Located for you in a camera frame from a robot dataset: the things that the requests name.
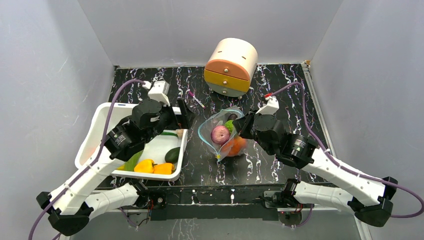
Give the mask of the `green cabbage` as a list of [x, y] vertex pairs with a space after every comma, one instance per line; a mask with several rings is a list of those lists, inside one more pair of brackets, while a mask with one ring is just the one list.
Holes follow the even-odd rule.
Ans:
[[233, 120], [227, 120], [224, 126], [228, 129], [230, 134], [233, 132], [234, 130]]

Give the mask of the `red onion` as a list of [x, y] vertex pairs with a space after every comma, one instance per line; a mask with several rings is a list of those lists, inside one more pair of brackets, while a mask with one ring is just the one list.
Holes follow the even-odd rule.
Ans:
[[218, 125], [211, 131], [210, 137], [214, 144], [223, 145], [230, 139], [230, 133], [224, 125]]

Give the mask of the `orange pumpkin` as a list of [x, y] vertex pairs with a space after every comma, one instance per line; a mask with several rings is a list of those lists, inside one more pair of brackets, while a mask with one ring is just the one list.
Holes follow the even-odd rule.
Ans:
[[234, 141], [231, 139], [221, 146], [220, 151], [222, 153], [229, 153], [231, 151], [233, 145], [234, 145]]

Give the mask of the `clear zip top bag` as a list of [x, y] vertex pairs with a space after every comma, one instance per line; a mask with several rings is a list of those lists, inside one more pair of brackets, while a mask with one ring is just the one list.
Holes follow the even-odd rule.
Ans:
[[247, 140], [240, 137], [233, 121], [244, 114], [237, 106], [220, 110], [209, 117], [197, 130], [199, 138], [219, 163], [226, 157], [240, 156], [247, 151]]

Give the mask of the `dark green avocado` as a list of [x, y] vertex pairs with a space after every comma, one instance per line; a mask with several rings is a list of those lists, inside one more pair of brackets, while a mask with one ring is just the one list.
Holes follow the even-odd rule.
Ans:
[[180, 147], [170, 149], [164, 157], [165, 162], [174, 165], [177, 164], [179, 161], [180, 149]]

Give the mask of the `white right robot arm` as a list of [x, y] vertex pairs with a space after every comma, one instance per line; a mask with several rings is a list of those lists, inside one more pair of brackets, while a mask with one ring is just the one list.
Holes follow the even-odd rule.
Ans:
[[321, 205], [353, 214], [373, 227], [383, 227], [392, 215], [396, 189], [389, 184], [360, 177], [361, 172], [339, 160], [331, 161], [316, 142], [289, 133], [270, 114], [249, 112], [233, 122], [242, 138], [254, 140], [270, 156], [286, 166], [319, 175], [334, 187], [290, 178], [281, 192], [266, 191], [260, 197], [268, 208]]

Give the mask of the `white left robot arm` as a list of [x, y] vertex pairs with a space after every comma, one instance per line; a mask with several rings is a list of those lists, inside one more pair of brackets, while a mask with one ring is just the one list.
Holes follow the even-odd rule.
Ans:
[[146, 99], [135, 105], [114, 128], [105, 130], [94, 159], [88, 159], [62, 186], [41, 192], [36, 200], [48, 214], [51, 226], [64, 236], [81, 231], [90, 220], [103, 213], [126, 206], [144, 208], [154, 196], [137, 180], [112, 190], [93, 194], [113, 171], [165, 130], [190, 129], [195, 119], [184, 99], [178, 106]]

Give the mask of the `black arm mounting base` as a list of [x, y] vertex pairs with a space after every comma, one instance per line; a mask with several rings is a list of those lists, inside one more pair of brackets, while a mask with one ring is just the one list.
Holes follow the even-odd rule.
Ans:
[[162, 203], [155, 203], [153, 221], [179, 219], [261, 219], [278, 221], [283, 212], [308, 210], [310, 204], [267, 208], [265, 192], [280, 193], [283, 184], [148, 186]]

